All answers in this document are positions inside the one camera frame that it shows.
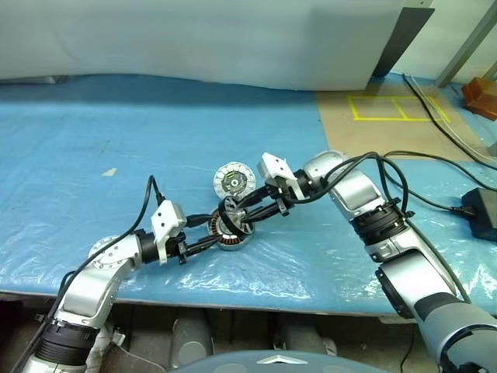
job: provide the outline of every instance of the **floor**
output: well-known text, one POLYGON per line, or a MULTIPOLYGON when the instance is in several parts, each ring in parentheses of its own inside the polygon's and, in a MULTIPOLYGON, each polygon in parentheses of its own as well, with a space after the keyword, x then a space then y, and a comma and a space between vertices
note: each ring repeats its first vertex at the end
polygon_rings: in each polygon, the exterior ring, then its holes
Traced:
MULTIPOLYGON (((29 300, 26 304, 28 308, 20 311, 12 303, 9 306, 0 303, 4 316, 3 329, 0 330, 0 373, 9 371, 39 325, 35 315, 45 312, 50 302, 38 298, 29 300)), ((172 324, 182 312, 184 309, 160 306, 116 305, 112 320, 115 326, 119 326, 128 335, 131 330, 129 342, 132 353, 167 367, 172 324)), ((233 350, 271 348, 269 321, 274 314, 216 309, 208 310, 207 314, 217 354, 233 350)), ((321 336, 331 337, 336 342, 339 356, 392 372, 400 371, 401 359, 408 349, 412 333, 415 332, 414 347, 405 362, 404 372, 437 372, 436 365, 427 355, 413 324, 386 325, 376 318, 324 315, 312 316, 312 320, 321 336)), ((112 347, 105 357, 101 371, 153 372, 155 369, 112 347)))

